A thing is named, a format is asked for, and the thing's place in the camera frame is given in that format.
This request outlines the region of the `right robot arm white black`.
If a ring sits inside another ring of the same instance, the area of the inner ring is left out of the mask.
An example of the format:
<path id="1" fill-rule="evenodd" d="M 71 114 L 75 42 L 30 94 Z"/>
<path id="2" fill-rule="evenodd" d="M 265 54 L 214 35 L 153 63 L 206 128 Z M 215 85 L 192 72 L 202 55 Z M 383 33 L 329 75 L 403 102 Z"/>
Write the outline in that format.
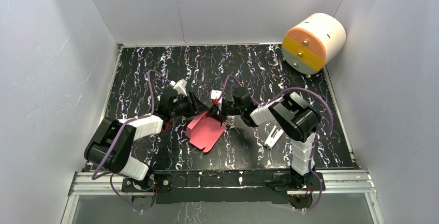
<path id="1" fill-rule="evenodd" d="M 279 130 L 273 130 L 268 144 L 274 143 L 275 135 L 286 134 L 291 139 L 292 153 L 289 173 L 278 172 L 265 183 L 273 190 L 304 190 L 315 175 L 314 147 L 321 115 L 297 93 L 284 93 L 266 105 L 256 104 L 248 90 L 237 87 L 232 101 L 214 99 L 207 116 L 224 123 L 228 116 L 238 115 L 250 127 L 275 121 Z"/>

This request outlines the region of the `pink paper box sheet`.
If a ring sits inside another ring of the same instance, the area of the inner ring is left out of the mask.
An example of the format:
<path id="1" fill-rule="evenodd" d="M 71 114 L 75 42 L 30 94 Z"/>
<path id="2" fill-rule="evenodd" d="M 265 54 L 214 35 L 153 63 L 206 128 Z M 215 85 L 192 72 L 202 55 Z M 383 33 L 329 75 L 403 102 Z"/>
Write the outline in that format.
<path id="1" fill-rule="evenodd" d="M 224 133 L 226 125 L 207 117 L 207 112 L 197 115 L 187 126 L 185 135 L 191 145 L 204 153 L 209 153 Z"/>

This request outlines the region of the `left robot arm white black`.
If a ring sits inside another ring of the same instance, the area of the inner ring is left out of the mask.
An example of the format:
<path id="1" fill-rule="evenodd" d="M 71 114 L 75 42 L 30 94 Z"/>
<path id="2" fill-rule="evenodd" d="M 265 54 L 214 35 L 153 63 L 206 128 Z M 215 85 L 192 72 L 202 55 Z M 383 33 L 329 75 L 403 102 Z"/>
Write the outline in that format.
<path id="1" fill-rule="evenodd" d="M 166 89 L 148 115 L 119 120 L 104 118 L 85 148 L 84 158 L 97 165 L 97 170 L 106 169 L 134 179 L 140 190 L 148 191 L 155 178 L 148 173 L 149 165 L 131 156 L 133 142 L 164 132 L 176 117 L 193 117 L 208 109 L 193 92 L 183 94 Z"/>

